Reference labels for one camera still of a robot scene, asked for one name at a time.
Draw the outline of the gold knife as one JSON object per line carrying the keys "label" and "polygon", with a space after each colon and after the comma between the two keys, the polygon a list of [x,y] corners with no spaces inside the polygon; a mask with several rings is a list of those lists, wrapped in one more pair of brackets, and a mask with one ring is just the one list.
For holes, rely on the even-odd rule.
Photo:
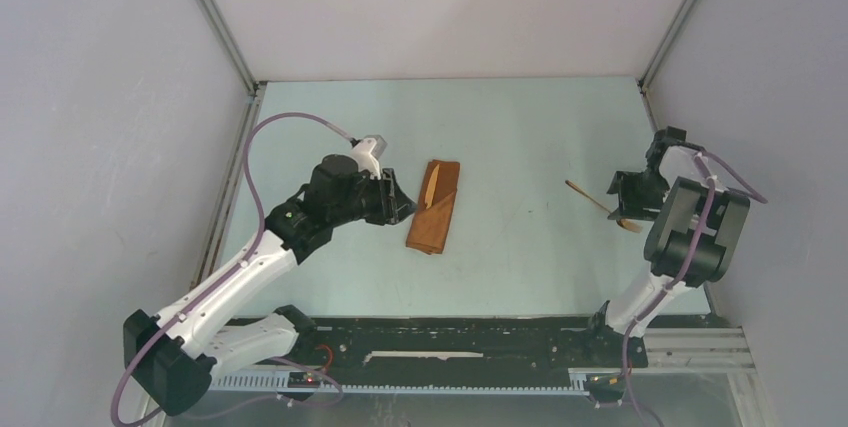
{"label": "gold knife", "polygon": [[424,207],[429,209],[433,205],[435,191],[438,183],[438,176],[440,173],[440,164],[435,163],[432,171],[430,172],[428,182],[425,189],[424,196]]}

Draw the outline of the orange cloth napkin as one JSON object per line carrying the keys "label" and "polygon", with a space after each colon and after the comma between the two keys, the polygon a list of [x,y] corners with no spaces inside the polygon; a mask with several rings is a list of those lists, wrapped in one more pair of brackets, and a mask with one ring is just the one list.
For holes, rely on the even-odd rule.
{"label": "orange cloth napkin", "polygon": [[[435,163],[440,164],[440,173],[433,205],[424,207],[425,189]],[[442,254],[446,245],[460,177],[460,163],[455,161],[431,160],[425,170],[418,198],[418,208],[413,216],[405,245],[425,254]]]}

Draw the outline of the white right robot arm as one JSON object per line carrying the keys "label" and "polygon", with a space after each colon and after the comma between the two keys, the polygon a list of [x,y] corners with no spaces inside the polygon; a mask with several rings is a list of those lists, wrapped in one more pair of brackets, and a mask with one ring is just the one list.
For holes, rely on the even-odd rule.
{"label": "white right robot arm", "polygon": [[618,334],[641,338],[678,296],[720,280],[730,267],[749,209],[766,198],[730,165],[691,143],[685,130],[654,134],[643,170],[618,171],[607,189],[612,221],[645,221],[647,270],[600,311],[605,326],[581,339],[585,358],[606,365],[622,350]]}

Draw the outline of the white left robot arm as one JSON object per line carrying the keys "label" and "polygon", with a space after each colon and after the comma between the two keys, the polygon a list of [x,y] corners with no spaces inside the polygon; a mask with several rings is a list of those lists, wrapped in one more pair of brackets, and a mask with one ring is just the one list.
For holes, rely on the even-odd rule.
{"label": "white left robot arm", "polygon": [[130,379],[159,411],[177,416],[217,377],[271,357],[297,364],[311,359],[310,320],[291,305],[249,326],[225,326],[265,286],[329,243],[336,228],[357,221],[397,225],[416,210],[393,169],[368,169],[346,155],[324,157],[293,196],[261,215],[256,234],[227,264],[158,313],[137,310],[125,319],[126,371],[113,395],[113,423],[122,423],[118,406]]}

